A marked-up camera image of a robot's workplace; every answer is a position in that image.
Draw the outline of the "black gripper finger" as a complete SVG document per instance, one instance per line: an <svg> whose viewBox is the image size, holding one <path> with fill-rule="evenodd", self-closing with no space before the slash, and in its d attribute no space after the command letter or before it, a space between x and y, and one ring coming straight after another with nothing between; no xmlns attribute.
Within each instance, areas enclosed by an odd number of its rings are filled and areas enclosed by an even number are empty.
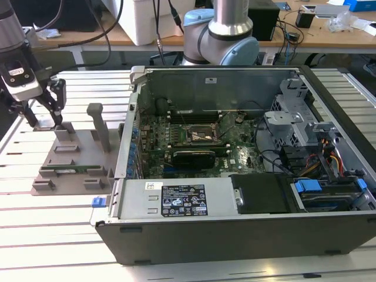
<svg viewBox="0 0 376 282"><path fill-rule="evenodd" d="M55 126L59 126L63 121L61 111L66 105L66 81L50 79L46 86L41 94L41 105L49 111Z"/></svg>
<svg viewBox="0 0 376 282"><path fill-rule="evenodd" d="M5 105L10 113L16 112L19 116L25 118L30 127L35 127L38 120L29 107L28 101L16 101L6 90L1 88L1 103Z"/></svg>

